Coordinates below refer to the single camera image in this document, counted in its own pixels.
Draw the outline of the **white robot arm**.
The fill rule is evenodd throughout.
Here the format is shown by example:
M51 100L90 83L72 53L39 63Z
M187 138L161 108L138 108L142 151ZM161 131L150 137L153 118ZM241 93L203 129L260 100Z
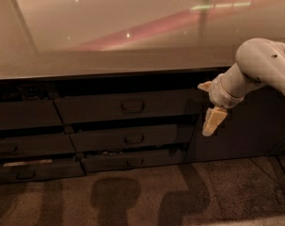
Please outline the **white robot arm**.
M198 85L209 94L213 108L208 108L202 135L211 136L227 117L228 109L241 103L254 90L270 86L285 96L285 43L251 39L242 43L235 63L214 80Z

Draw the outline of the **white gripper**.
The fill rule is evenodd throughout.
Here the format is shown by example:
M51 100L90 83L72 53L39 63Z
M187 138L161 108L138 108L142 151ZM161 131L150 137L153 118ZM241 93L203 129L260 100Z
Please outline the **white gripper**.
M209 92L210 102L215 105L206 112L205 122L202 127L202 135L211 136L217 127L228 116L226 109L231 109L241 103L243 97L234 97L223 86L222 82L226 76L221 73L212 82L207 81L198 84L198 89Z

